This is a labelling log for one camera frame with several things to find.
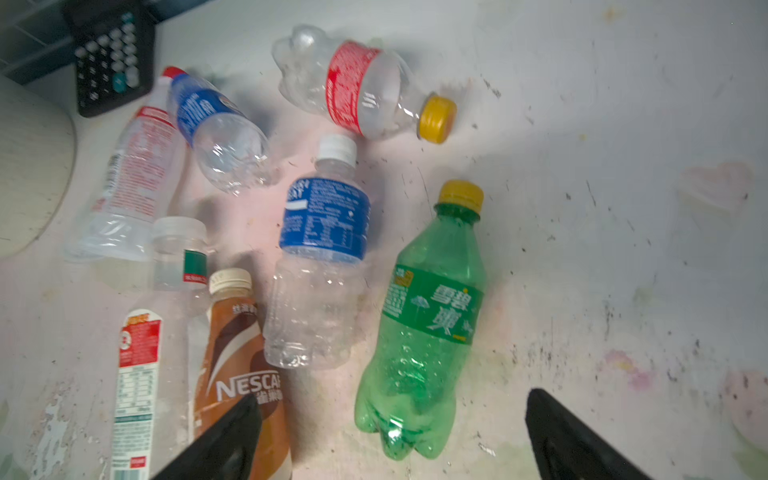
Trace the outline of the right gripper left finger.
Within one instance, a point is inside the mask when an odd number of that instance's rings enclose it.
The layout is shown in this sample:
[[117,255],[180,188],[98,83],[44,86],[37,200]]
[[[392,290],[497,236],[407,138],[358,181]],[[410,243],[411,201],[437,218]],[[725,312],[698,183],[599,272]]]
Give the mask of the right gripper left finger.
[[262,428],[256,397],[243,397],[171,461],[155,480],[246,480]]

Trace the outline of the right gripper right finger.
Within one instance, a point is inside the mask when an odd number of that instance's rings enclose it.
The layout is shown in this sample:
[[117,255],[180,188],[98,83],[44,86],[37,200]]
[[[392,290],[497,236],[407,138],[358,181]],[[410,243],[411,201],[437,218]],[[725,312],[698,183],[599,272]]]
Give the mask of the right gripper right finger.
[[529,392],[525,422],[543,480],[649,480],[544,389]]

